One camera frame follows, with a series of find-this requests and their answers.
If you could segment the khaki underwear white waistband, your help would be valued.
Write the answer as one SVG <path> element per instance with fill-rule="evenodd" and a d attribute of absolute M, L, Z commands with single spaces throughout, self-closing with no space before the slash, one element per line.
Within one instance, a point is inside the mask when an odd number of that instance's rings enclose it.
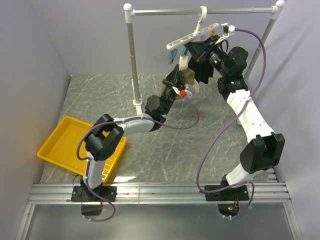
<path fill-rule="evenodd" d="M 189 56 L 179 57 L 179 71 L 181 72 L 182 81 L 185 84 L 197 85 L 199 91 L 199 83 L 195 80 L 195 72 L 188 67 L 188 63 Z M 160 90 L 155 95 L 160 97 Z"/>

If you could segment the white clip hanger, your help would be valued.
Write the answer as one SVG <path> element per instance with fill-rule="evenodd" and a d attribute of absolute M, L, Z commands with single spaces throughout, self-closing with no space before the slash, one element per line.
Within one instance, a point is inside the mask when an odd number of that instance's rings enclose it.
<path fill-rule="evenodd" d="M 207 14 L 208 14 L 208 8 L 206 6 L 201 6 L 200 7 L 200 15 L 199 15 L 199 19 L 197 21 L 197 25 L 196 25 L 196 28 L 195 30 L 186 35 L 186 36 L 183 36 L 177 40 L 174 40 L 170 43 L 168 43 L 166 45 L 166 49 L 168 51 L 173 51 L 201 36 L 204 36 L 206 35 L 207 33 L 211 33 L 212 31 L 216 30 L 218 27 L 219 27 L 219 24 L 218 23 L 213 23 L 213 24 L 210 24 L 206 27 L 203 27 L 202 28 L 202 24 L 206 21 L 206 18 L 207 18 Z"/>

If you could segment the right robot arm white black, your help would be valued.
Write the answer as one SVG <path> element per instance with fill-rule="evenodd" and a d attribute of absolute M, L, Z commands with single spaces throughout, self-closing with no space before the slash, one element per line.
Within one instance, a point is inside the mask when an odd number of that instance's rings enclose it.
<path fill-rule="evenodd" d="M 220 45 L 221 40 L 215 35 L 205 41 L 189 42 L 185 47 L 192 56 L 195 72 L 207 66 L 221 74 L 218 91 L 236 114 L 235 121 L 242 126 L 247 138 L 247 145 L 239 156 L 240 163 L 222 178 L 220 188 L 200 189 L 206 194 L 220 192 L 224 199 L 231 200 L 255 175 L 279 164 L 285 138 L 283 134 L 275 133 L 264 120 L 245 83 L 243 70 L 247 66 L 248 52 L 236 46 L 226 53 Z"/>

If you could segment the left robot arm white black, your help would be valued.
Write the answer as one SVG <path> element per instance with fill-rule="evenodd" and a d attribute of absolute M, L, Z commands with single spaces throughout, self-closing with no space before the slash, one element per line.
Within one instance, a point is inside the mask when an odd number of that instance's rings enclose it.
<path fill-rule="evenodd" d="M 112 118 L 102 115 L 80 140 L 76 156 L 87 160 L 85 174 L 80 181 L 83 195 L 89 201 L 96 201 L 101 195 L 101 174 L 106 160 L 113 155 L 120 140 L 137 133 L 158 130 L 166 121 L 167 115 L 180 92 L 185 90 L 186 82 L 182 71 L 186 66 L 177 64 L 162 80 L 161 91 L 151 95 L 146 102 L 145 112 L 134 117 Z"/>

